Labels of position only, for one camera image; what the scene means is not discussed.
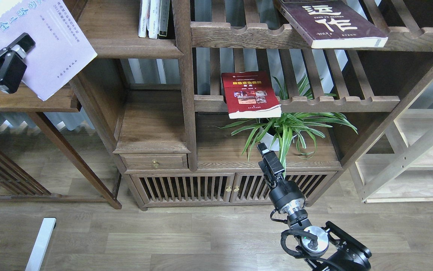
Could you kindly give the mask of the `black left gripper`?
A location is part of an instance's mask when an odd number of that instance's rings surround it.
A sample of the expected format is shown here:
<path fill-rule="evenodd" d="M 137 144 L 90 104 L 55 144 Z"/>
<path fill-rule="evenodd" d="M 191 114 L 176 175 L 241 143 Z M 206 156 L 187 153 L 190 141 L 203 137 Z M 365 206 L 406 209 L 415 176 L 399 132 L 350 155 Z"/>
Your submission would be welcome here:
<path fill-rule="evenodd" d="M 23 59 L 34 46 L 30 35 L 23 33 L 0 51 L 0 91 L 7 94 L 17 91 L 27 68 Z"/>

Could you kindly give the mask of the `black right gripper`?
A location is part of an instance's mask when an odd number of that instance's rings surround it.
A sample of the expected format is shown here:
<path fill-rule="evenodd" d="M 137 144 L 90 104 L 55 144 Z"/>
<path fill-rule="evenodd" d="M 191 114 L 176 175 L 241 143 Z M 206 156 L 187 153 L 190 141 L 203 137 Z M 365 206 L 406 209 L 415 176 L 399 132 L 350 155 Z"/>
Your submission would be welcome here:
<path fill-rule="evenodd" d="M 304 209 L 305 196 L 294 181 L 285 179 L 285 168 L 275 152 L 269 150 L 264 143 L 258 144 L 257 149 L 263 159 L 258 165 L 270 188 L 270 200 L 278 213 L 294 214 Z"/>

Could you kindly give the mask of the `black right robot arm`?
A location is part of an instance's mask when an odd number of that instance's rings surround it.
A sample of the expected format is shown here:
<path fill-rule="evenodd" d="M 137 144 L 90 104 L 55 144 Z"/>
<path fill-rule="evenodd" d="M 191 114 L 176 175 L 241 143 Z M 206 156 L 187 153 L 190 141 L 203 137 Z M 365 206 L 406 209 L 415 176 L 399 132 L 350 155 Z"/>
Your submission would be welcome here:
<path fill-rule="evenodd" d="M 314 271 L 369 271 L 371 251 L 330 221 L 325 227 L 313 226 L 304 209 L 305 196 L 294 181 L 285 180 L 278 156 L 263 143 L 257 148 L 274 212 L 287 215 L 281 221 L 289 227 L 281 233 L 283 250 L 304 259 Z"/>

